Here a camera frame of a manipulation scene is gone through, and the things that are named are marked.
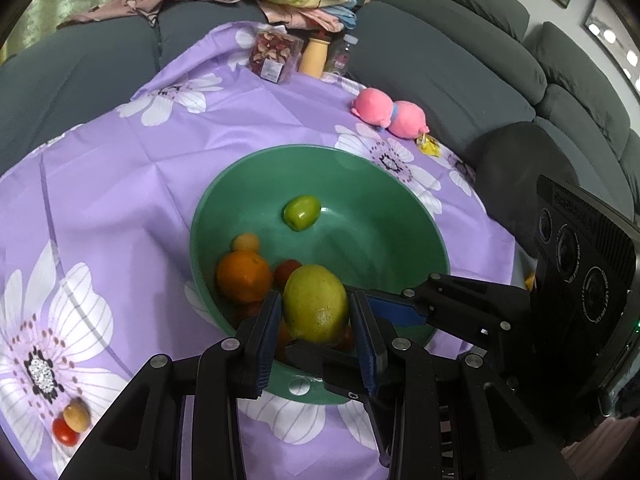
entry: cherry tomato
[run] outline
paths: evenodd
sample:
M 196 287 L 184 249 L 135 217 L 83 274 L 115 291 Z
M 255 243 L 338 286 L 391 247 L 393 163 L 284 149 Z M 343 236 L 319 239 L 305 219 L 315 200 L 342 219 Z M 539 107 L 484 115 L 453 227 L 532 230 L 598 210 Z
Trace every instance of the cherry tomato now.
M 273 273 L 273 279 L 281 291 L 284 290 L 284 286 L 287 285 L 287 280 L 291 273 L 298 267 L 302 267 L 302 264 L 297 260 L 284 260 L 278 267 L 276 267 L 276 270 Z
M 66 424 L 64 418 L 54 420 L 51 425 L 51 431 L 63 446 L 73 447 L 80 440 L 80 436 Z

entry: dried fruit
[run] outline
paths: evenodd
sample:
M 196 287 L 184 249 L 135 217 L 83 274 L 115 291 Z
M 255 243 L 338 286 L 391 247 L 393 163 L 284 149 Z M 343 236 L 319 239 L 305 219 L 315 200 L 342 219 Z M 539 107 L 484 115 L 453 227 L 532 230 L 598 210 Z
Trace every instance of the dried fruit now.
M 260 252 L 260 238 L 253 233 L 244 233 L 234 238 L 231 243 L 231 250 L 233 251 L 253 251 L 254 253 Z
M 295 57 L 302 50 L 302 40 L 281 32 L 258 32 L 250 56 L 249 69 L 274 83 L 286 81 L 293 70 Z
M 298 267 L 302 267 L 302 264 L 297 260 L 284 260 L 279 266 L 276 267 L 273 273 L 273 281 L 276 282 L 276 286 L 283 291 L 284 286 L 287 285 L 287 280 L 291 273 Z
M 73 400 L 62 412 L 66 424 L 76 433 L 84 433 L 91 426 L 89 410 L 81 400 Z

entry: blue cloth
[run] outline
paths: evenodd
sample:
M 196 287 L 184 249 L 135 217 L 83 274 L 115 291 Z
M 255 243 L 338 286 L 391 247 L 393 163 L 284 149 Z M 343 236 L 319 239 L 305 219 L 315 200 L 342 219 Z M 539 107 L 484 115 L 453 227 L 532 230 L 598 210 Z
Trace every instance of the blue cloth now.
M 327 14 L 335 16 L 341 22 L 344 23 L 345 28 L 355 28 L 356 27 L 356 15 L 347 7 L 342 5 L 332 5 L 329 7 L 323 7 L 322 10 Z

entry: label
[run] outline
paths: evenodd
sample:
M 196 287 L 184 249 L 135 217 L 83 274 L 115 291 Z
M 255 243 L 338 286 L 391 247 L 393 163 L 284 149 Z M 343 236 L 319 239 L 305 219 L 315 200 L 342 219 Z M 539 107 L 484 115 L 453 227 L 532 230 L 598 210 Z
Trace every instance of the label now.
M 284 65 L 282 63 L 278 63 L 273 59 L 265 59 L 262 64 L 260 77 L 267 81 L 271 81 L 272 83 L 277 83 L 278 79 L 280 79 L 280 72 L 282 72 L 283 67 Z

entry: stuffed animal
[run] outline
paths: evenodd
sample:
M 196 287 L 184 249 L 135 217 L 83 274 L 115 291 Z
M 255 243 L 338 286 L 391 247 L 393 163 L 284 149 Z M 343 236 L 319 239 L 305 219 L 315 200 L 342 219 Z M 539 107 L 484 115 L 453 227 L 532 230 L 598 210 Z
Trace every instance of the stuffed animal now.
M 393 102 L 375 88 L 365 88 L 351 104 L 351 113 L 367 124 L 388 129 L 401 139 L 417 139 L 429 133 L 422 109 L 408 101 Z

